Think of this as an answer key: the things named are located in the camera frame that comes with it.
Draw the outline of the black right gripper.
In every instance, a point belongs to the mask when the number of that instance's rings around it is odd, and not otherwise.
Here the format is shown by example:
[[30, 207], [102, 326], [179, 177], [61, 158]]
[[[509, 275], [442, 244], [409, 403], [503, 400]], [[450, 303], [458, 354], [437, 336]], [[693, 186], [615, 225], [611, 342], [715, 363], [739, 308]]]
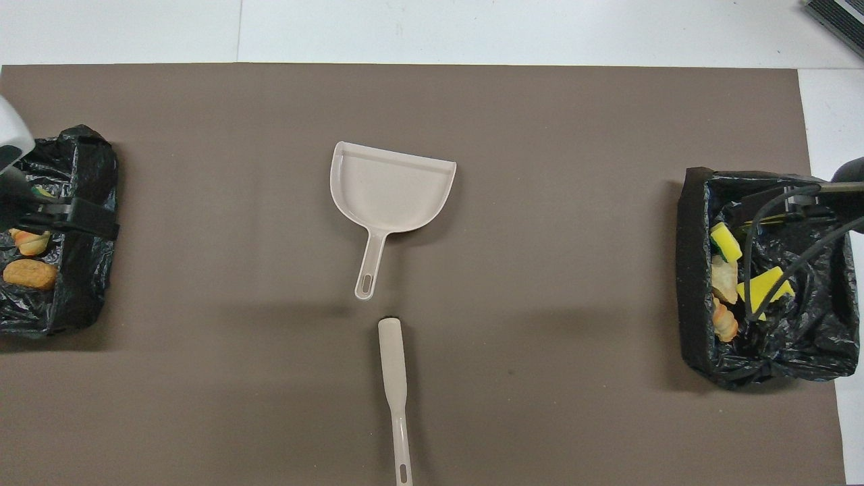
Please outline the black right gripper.
[[862, 234], [862, 182], [821, 182], [786, 186], [783, 205], [789, 220], [807, 225], [851, 225]]

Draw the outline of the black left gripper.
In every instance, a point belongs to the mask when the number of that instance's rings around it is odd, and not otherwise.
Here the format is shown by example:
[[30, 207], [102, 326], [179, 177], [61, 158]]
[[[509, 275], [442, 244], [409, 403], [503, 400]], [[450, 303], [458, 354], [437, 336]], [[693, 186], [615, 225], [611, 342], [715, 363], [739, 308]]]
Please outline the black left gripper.
[[116, 210], [83, 198], [34, 192], [24, 172], [10, 165], [1, 175], [1, 230], [12, 228], [89, 234], [104, 240], [117, 240], [120, 231]]

